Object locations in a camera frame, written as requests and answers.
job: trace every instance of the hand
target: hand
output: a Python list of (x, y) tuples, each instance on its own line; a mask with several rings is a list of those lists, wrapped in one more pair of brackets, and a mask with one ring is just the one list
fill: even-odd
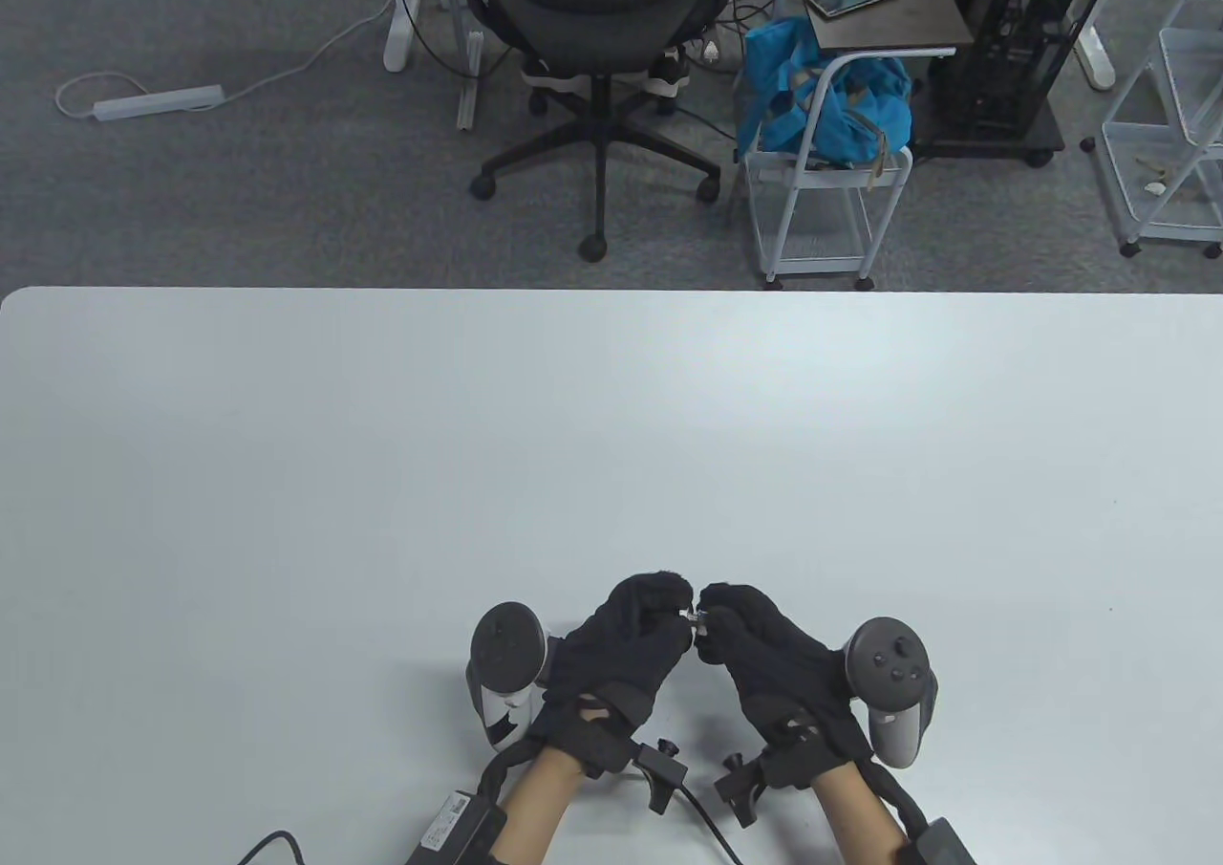
[(664, 678), (692, 645), (680, 611), (692, 586), (676, 573), (634, 575), (555, 647), (544, 707), (530, 734), (572, 756), (587, 772), (619, 772), (629, 738), (654, 708)]
[(748, 585), (709, 585), (700, 609), (706, 614), (706, 634), (696, 640), (701, 659), (726, 667), (744, 715), (769, 746), (791, 748), (811, 737), (813, 724), (828, 751), (806, 748), (800, 772), (790, 767), (786, 784), (810, 785), (822, 772), (871, 757), (849, 707), (844, 652), (808, 636)]

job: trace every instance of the black pc case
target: black pc case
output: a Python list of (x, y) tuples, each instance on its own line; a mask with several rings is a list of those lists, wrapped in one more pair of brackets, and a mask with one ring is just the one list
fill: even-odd
[(955, 0), (975, 42), (931, 66), (914, 153), (1052, 161), (1065, 142), (1049, 89), (1096, 1)]

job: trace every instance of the blue bag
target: blue bag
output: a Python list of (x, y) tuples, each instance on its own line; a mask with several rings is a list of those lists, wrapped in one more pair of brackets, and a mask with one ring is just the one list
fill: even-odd
[[(799, 150), (819, 75), (835, 58), (822, 53), (811, 20), (785, 17), (745, 39), (744, 78), (755, 92), (739, 127), (739, 153), (759, 130), (761, 149)], [(912, 137), (912, 80), (895, 59), (856, 59), (824, 98), (812, 150), (837, 164), (882, 168)]]

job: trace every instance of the white cable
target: white cable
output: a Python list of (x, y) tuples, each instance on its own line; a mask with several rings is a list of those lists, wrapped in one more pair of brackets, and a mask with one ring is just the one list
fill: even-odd
[(147, 87), (136, 81), (136, 78), (133, 78), (131, 75), (124, 75), (122, 72), (111, 72), (111, 71), (87, 72), (84, 75), (76, 76), (75, 78), (71, 78), (60, 84), (57, 88), (55, 88), (55, 109), (65, 114), (66, 117), (73, 120), (87, 120), (91, 116), (93, 116), (93, 110), (88, 110), (87, 113), (72, 113), (72, 110), (66, 109), (66, 106), (64, 105), (64, 92), (67, 91), (70, 87), (73, 87), (73, 84), (79, 84), (83, 81), (93, 81), (94, 78), (122, 78), (130, 84), (135, 84), (136, 88), (142, 94), (153, 93)]
[[(238, 91), (236, 94), (231, 94), (231, 95), (226, 97), (224, 100), (221, 100), (218, 104), (209, 104), (208, 106), (197, 106), (196, 109), (188, 110), (187, 113), (207, 113), (208, 110), (215, 110), (215, 109), (218, 109), (218, 106), (224, 106), (225, 104), (227, 104), (227, 103), (230, 103), (232, 100), (237, 100), (241, 97), (246, 97), (246, 95), (248, 95), (248, 94), (251, 94), (253, 92), (257, 92), (258, 88), (262, 88), (262, 87), (265, 87), (268, 84), (272, 84), (275, 81), (280, 81), (281, 78), (287, 78), (291, 75), (300, 75), (301, 72), (306, 71), (312, 65), (314, 65), (314, 62), (317, 62), (319, 60), (319, 58), (323, 56), (324, 53), (327, 53), (336, 43), (340, 43), (340, 40), (342, 40), (350, 33), (352, 33), (353, 31), (357, 31), (357, 29), (360, 29), (362, 27), (366, 27), (367, 24), (374, 23), (374, 21), (377, 21), (383, 15), (385, 15), (390, 10), (391, 5), (394, 5), (394, 4), (395, 4), (395, 0), (386, 0), (386, 4), (382, 6), (382, 9), (379, 10), (379, 12), (372, 13), (371, 17), (363, 17), (360, 21), (357, 21), (357, 22), (355, 22), (352, 24), (349, 24), (342, 31), (340, 31), (338, 34), (333, 35), (331, 39), (329, 39), (327, 43), (324, 43), (322, 46), (319, 46), (314, 51), (314, 55), (312, 55), (309, 59), (307, 59), (306, 62), (303, 62), (302, 65), (298, 65), (298, 66), (296, 66), (294, 69), (287, 69), (287, 70), (285, 70), (283, 72), (276, 72), (275, 75), (269, 75), (267, 78), (262, 78), (260, 81), (257, 81), (253, 84), (249, 84), (248, 87), (241, 88), (241, 91)], [(136, 78), (133, 78), (131, 75), (125, 75), (122, 72), (115, 72), (115, 71), (87, 72), (86, 75), (78, 75), (77, 77), (71, 78), (71, 80), (64, 82), (62, 84), (60, 84), (55, 89), (55, 109), (59, 110), (60, 113), (65, 114), (66, 117), (70, 117), (70, 119), (73, 119), (73, 120), (87, 120), (91, 116), (93, 116), (92, 110), (89, 113), (73, 113), (72, 110), (66, 109), (66, 106), (64, 105), (64, 92), (67, 91), (70, 87), (73, 87), (73, 84), (79, 84), (83, 81), (92, 81), (94, 78), (122, 78), (127, 83), (135, 86), (142, 94), (150, 94), (150, 93), (153, 93), (147, 87), (144, 87), (143, 84), (141, 84), (141, 82), (138, 82)]]

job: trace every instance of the white shelf rack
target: white shelf rack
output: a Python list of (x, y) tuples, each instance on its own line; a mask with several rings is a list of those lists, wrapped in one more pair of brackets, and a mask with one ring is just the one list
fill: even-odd
[[(1098, 152), (1121, 256), (1132, 257), (1144, 237), (1206, 243), (1206, 257), (1223, 253), (1223, 32), (1173, 27), (1191, 1), (1178, 0), (1163, 21), (1146, 62), (1126, 81), (1101, 126)], [(1123, 104), (1148, 73), (1163, 108), (1161, 122), (1118, 120)], [(1162, 193), (1148, 190), (1163, 186)]]

